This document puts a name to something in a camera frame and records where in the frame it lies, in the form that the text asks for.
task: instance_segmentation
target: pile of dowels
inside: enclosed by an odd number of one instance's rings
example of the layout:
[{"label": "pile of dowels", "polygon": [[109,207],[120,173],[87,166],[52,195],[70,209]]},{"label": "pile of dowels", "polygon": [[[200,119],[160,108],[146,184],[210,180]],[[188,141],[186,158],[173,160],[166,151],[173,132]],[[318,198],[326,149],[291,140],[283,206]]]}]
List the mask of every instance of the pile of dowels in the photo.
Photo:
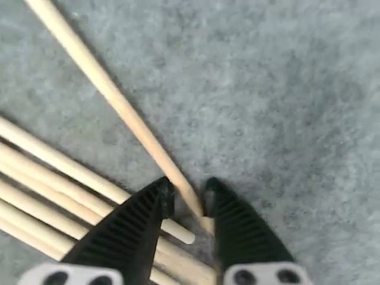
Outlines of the pile of dowels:
[{"label": "pile of dowels", "polygon": [[[49,0],[25,0],[25,2],[57,38],[100,94],[117,111],[180,192],[201,224],[210,230],[211,223],[202,217],[202,208],[191,185],[59,11]],[[124,190],[2,118],[0,118],[0,137],[118,204],[130,197]],[[113,210],[112,206],[100,198],[5,144],[0,144],[0,172],[90,225],[97,224]],[[56,260],[60,260],[72,248],[73,240],[81,239],[88,231],[60,212],[5,182],[0,182],[0,213],[2,230]],[[173,221],[165,220],[162,229],[185,243],[194,241],[192,233]],[[180,277],[186,284],[214,284],[215,281],[215,272],[210,267],[162,238],[157,244],[154,264],[160,265],[168,274]],[[154,268],[151,279],[162,285],[178,284]]]},{"label": "pile of dowels", "polygon": [[[123,189],[1,117],[0,137],[118,204],[130,197]],[[100,198],[8,145],[0,143],[0,154],[0,172],[88,224],[97,224],[113,210]],[[73,240],[80,240],[88,232],[84,226],[4,181],[0,181],[0,217],[3,231],[56,260],[74,246]],[[171,220],[165,220],[162,229],[187,244],[195,238],[194,234]],[[210,267],[162,237],[157,243],[154,264],[168,274],[178,276],[184,284],[214,284],[215,273]],[[151,279],[162,285],[179,284],[155,268]]]}]

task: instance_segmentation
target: light wood stick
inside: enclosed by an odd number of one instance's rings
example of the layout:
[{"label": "light wood stick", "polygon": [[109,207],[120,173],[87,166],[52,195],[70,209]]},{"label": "light wood stick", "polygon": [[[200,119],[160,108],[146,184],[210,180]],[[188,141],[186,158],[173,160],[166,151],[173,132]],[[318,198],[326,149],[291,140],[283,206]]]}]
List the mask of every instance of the light wood stick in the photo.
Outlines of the light wood stick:
[{"label": "light wood stick", "polygon": [[[0,229],[55,260],[61,260],[74,246],[74,242],[67,237],[2,200],[0,217]],[[159,285],[180,285],[155,268],[152,268],[150,280]]]},{"label": "light wood stick", "polygon": [[0,217],[17,225],[25,232],[40,237],[44,243],[59,249],[61,252],[68,252],[74,245],[74,243],[68,238],[65,238],[58,232],[48,228],[35,218],[28,216],[3,200],[0,200]]},{"label": "light wood stick", "polygon": [[[81,182],[83,185],[97,191],[103,196],[122,204],[131,197],[129,193],[117,187],[100,175],[92,172],[73,159],[55,150],[18,126],[0,117],[0,137],[28,151],[49,165],[57,168],[62,173]],[[177,239],[191,244],[195,235],[172,220],[164,220],[161,228],[175,236]]]},{"label": "light wood stick", "polygon": [[202,207],[190,183],[61,13],[49,0],[25,0],[25,2],[128,125],[165,175],[177,187],[192,212],[201,218]]},{"label": "light wood stick", "polygon": [[85,227],[2,180],[0,180],[0,199],[75,239],[83,238],[88,232]]},{"label": "light wood stick", "polygon": [[[16,156],[8,156],[8,154],[14,154],[13,152],[16,152]],[[26,157],[24,157],[22,154],[18,153],[17,151],[5,151],[4,153],[2,152],[2,145],[0,144],[0,171],[2,170],[2,164],[1,161],[5,159],[6,161],[12,163],[12,167],[17,167],[18,169],[24,171],[22,167],[24,165],[29,164],[31,161],[28,160]],[[43,166],[40,165],[33,165],[33,167],[28,167],[26,173],[29,175],[36,176],[36,173],[33,173],[36,169],[45,169]],[[85,221],[87,221],[87,217],[80,214],[79,217]],[[99,216],[99,219],[94,223],[97,224],[98,222],[101,221],[102,219],[101,216]],[[202,264],[201,262],[197,261],[193,256],[190,254],[187,254],[185,251],[182,251],[180,248],[177,246],[171,245],[167,243],[162,237],[159,238],[157,242],[157,251],[162,251],[164,252],[164,255],[158,254],[157,257],[155,257],[155,262],[157,264],[163,264],[166,268],[172,268],[172,272],[183,276],[187,280],[193,280],[197,282],[197,284],[203,284],[204,280],[214,280],[214,271],[210,269],[208,266],[205,264]]]},{"label": "light wood stick", "polygon": [[51,185],[61,194],[69,196],[76,202],[86,206],[95,213],[105,216],[112,211],[110,205],[96,198],[91,193],[83,190],[78,185],[71,183],[58,174],[42,167],[41,165],[26,159],[21,153],[13,150],[7,145],[0,143],[1,160],[12,165],[19,165],[22,172],[42,181],[44,184]]},{"label": "light wood stick", "polygon": [[77,217],[83,219],[84,221],[90,224],[97,224],[102,217],[95,212],[89,210],[82,204],[74,201],[70,197],[56,191],[50,186],[45,185],[41,181],[35,180],[31,178],[29,175],[24,172],[18,171],[16,168],[4,163],[0,159],[0,172],[8,175],[15,181],[25,185],[26,187],[33,190],[35,193],[45,197],[46,199],[54,202],[55,204],[61,206],[66,209],[70,213],[73,213]]},{"label": "light wood stick", "polygon": [[11,222],[8,222],[2,217],[0,217],[0,230],[8,233],[9,235],[22,241],[23,243],[26,243],[27,245],[30,245],[32,248],[37,249],[38,251],[55,260],[60,260],[64,256],[64,253],[60,250],[49,246],[47,243],[42,242],[38,237],[35,237],[23,231],[21,228],[17,227]]}]

